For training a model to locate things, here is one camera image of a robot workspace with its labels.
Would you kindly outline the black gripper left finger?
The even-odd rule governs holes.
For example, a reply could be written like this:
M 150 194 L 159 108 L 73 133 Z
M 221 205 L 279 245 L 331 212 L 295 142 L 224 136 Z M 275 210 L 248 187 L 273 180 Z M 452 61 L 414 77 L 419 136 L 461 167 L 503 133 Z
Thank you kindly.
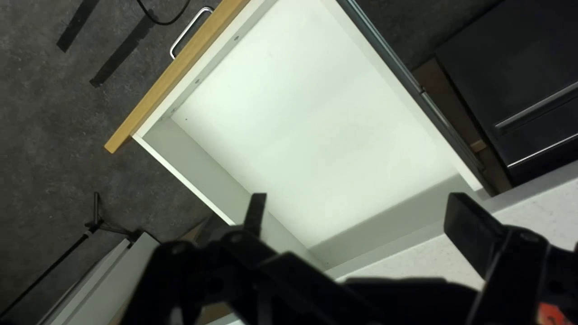
M 242 232 L 259 238 L 266 212 L 268 194 L 253 192 L 242 223 Z

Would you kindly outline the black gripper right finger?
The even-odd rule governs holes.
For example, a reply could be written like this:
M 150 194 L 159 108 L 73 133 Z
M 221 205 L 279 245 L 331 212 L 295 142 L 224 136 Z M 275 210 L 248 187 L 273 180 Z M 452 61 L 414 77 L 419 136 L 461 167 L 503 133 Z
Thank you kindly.
M 578 252 L 499 221 L 466 192 L 450 192 L 445 234 L 484 279 L 468 325 L 537 325 L 542 304 L 578 322 Z

